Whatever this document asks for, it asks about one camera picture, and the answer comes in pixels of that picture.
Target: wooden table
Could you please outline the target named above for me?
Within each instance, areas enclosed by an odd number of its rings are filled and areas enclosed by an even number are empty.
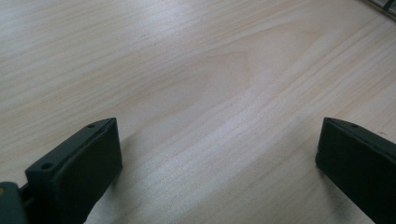
[[[87,223],[372,223],[314,158],[324,117],[396,142],[395,24],[359,0],[2,1],[1,180],[116,117]]]

